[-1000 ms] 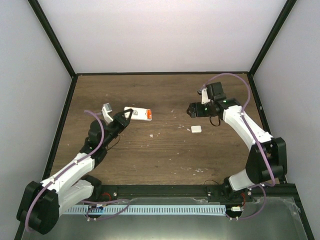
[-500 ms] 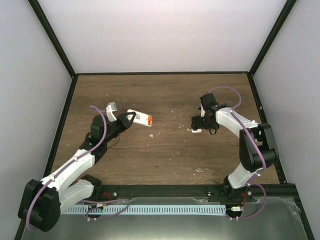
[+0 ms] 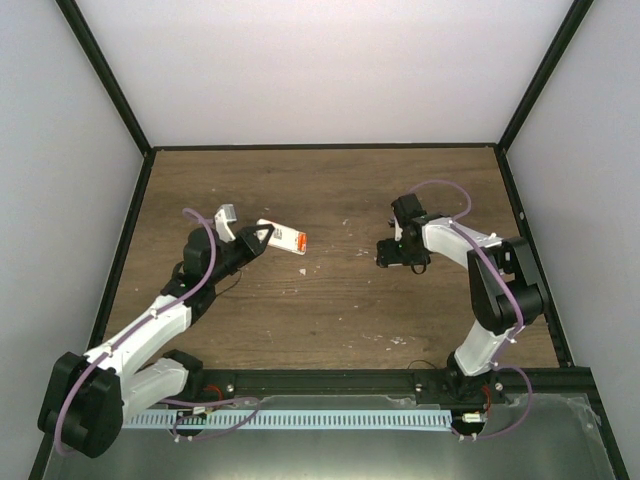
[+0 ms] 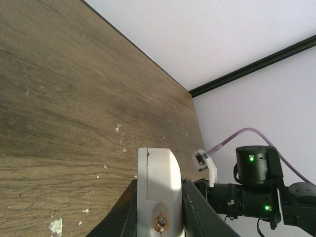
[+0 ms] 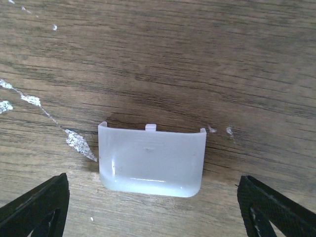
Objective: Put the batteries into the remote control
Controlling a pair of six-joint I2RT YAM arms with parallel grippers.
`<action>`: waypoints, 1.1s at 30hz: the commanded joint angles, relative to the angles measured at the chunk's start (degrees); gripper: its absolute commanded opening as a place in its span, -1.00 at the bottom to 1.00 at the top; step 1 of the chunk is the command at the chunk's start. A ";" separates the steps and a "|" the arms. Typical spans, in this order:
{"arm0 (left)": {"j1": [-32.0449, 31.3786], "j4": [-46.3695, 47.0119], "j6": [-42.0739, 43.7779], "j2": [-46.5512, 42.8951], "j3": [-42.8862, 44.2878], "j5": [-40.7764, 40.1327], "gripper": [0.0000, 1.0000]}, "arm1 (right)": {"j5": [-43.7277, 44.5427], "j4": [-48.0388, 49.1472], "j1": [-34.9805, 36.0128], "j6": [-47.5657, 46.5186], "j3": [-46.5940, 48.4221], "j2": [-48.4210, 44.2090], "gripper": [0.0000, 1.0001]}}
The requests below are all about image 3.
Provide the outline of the white remote control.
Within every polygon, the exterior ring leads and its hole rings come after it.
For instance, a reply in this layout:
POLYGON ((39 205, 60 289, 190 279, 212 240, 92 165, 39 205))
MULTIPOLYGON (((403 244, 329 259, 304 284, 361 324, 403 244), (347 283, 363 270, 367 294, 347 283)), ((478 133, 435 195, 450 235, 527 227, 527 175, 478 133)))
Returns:
POLYGON ((259 219, 256 222, 256 224, 266 223, 271 223, 275 227, 275 231, 268 243, 269 246, 300 255, 298 253, 298 238, 301 233, 305 232, 266 219, 259 219))

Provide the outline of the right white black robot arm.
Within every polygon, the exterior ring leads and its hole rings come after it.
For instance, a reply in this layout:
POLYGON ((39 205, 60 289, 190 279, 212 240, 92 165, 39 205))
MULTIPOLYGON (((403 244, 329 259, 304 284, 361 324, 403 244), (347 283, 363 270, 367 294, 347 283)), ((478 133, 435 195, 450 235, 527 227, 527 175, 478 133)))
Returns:
POLYGON ((443 369, 447 396, 458 403, 472 399, 480 382, 500 365, 505 348, 549 306, 529 242, 502 238, 458 223, 455 217, 429 214, 413 193, 391 203, 394 236, 376 244, 381 268, 408 267, 426 272, 433 254, 441 255, 468 273, 474 323, 443 369))

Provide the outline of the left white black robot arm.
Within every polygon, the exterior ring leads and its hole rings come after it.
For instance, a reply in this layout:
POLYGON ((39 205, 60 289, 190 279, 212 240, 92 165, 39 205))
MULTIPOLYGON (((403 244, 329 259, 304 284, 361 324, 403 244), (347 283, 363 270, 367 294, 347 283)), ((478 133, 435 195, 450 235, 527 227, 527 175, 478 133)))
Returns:
POLYGON ((185 355, 146 362, 193 326, 217 297, 216 286, 259 257, 275 228, 258 224, 236 234, 193 230, 171 278, 152 304, 123 330, 83 354, 54 363, 38 416, 56 452, 96 458, 114 443, 126 420, 174 397, 196 402, 204 392, 200 363, 185 355))

